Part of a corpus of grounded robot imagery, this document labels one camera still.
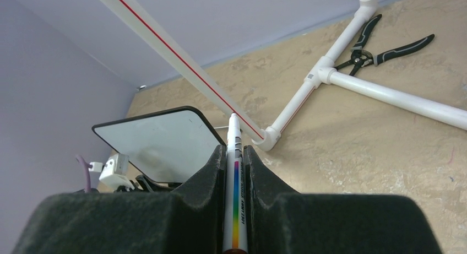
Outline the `white whiteboard marker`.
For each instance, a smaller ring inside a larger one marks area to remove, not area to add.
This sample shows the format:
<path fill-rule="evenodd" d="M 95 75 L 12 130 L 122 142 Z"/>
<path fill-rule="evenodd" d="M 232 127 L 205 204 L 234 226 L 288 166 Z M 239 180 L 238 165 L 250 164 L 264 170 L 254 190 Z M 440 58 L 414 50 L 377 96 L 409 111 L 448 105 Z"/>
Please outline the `white whiteboard marker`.
<path fill-rule="evenodd" d="M 229 119 L 226 150 L 226 182 L 222 253 L 247 253 L 245 174 L 240 119 Z"/>

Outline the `black-framed small whiteboard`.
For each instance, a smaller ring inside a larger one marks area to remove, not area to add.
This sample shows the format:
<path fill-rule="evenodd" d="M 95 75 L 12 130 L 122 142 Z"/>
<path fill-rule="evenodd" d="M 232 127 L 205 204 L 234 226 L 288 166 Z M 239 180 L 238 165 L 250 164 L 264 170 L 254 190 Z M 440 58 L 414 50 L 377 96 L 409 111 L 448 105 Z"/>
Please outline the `black-framed small whiteboard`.
<path fill-rule="evenodd" d="M 153 182 L 183 183 L 224 145 L 203 113 L 181 106 L 100 123 L 93 132 Z"/>

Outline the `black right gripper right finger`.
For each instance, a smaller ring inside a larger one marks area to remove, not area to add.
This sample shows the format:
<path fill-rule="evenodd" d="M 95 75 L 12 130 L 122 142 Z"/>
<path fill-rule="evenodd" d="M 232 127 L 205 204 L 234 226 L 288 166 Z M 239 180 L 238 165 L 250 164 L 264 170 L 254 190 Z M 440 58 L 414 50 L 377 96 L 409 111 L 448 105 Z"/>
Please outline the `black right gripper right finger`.
<path fill-rule="evenodd" d="M 422 210 L 392 194 L 299 193 L 255 149 L 246 160 L 251 253 L 441 253 Z"/>

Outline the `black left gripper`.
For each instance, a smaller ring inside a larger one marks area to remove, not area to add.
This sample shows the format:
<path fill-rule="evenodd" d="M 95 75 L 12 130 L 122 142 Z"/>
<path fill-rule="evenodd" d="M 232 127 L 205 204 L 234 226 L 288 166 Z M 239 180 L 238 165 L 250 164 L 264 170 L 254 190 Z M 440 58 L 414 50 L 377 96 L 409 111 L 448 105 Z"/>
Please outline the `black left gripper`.
<path fill-rule="evenodd" d="M 138 175 L 135 181 L 130 180 L 130 187 L 119 186 L 116 192 L 171 192 L 182 183 L 169 182 L 169 183 L 156 183 L 149 180 L 145 175 Z"/>

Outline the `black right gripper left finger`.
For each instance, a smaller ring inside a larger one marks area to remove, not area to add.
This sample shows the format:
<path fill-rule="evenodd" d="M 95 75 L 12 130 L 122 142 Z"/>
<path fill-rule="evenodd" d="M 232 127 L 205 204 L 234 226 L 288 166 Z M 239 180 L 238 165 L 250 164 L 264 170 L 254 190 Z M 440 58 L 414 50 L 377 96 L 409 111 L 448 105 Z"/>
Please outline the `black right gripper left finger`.
<path fill-rule="evenodd" d="M 32 213 L 14 253 L 220 253 L 226 148 L 170 192 L 62 193 Z"/>

